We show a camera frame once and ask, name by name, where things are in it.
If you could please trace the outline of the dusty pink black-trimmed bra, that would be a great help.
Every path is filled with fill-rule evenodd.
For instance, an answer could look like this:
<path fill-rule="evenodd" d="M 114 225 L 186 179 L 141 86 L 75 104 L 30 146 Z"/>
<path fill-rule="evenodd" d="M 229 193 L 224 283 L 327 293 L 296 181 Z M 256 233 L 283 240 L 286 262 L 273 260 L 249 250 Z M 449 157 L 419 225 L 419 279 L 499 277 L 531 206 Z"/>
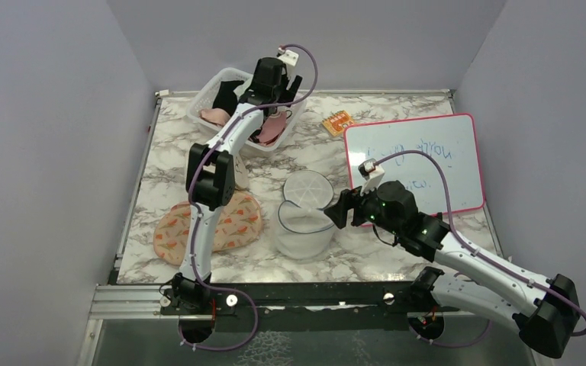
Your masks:
<path fill-rule="evenodd" d="M 250 141 L 260 146 L 272 146 L 282 135 L 288 124 L 288 111 L 280 111 L 269 116 Z"/>

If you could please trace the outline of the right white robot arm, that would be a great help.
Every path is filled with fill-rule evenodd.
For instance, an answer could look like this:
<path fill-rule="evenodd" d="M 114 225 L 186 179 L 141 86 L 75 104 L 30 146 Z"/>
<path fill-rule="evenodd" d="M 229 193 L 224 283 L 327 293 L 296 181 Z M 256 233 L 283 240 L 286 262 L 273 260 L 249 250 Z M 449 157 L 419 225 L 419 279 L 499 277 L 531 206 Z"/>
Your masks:
<path fill-rule="evenodd" d="M 324 213 L 340 229 L 371 223 L 389 232 L 412 255 L 470 278 L 463 284 L 440 272 L 415 281 L 411 303 L 419 310 L 437 304 L 503 323 L 521 341 L 549 358 L 561 358 L 581 317 L 575 283 L 563 274 L 548 278 L 477 246 L 439 216 L 418 210 L 414 195 L 399 181 L 367 193 L 346 189 Z"/>

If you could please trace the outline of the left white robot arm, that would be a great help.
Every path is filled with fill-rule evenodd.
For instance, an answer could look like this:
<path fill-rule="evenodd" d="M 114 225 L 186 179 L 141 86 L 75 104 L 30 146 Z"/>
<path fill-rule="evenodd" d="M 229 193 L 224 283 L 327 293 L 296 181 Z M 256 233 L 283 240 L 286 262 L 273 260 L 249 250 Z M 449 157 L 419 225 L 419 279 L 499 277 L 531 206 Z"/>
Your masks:
<path fill-rule="evenodd" d="M 211 254 L 221 212 L 235 192 L 235 159 L 267 119 L 306 99 L 298 95 L 303 78 L 294 74 L 297 55 L 263 57 L 251 73 L 225 68 L 195 96 L 205 107 L 219 108 L 229 121 L 206 143 L 188 154 L 186 183 L 191 207 L 185 257 L 166 292 L 178 310 L 193 314 L 211 309 L 221 292 L 210 284 Z"/>

